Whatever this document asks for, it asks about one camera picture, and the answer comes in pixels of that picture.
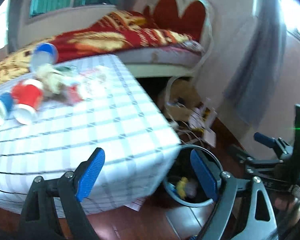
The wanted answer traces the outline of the person right hand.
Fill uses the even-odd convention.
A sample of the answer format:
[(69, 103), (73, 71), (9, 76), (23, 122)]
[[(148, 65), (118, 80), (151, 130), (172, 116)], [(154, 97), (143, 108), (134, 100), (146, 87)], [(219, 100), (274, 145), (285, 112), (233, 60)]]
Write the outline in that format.
[(300, 219), (300, 200), (293, 196), (278, 196), (275, 198), (274, 207), (279, 211), (281, 219), (296, 223)]

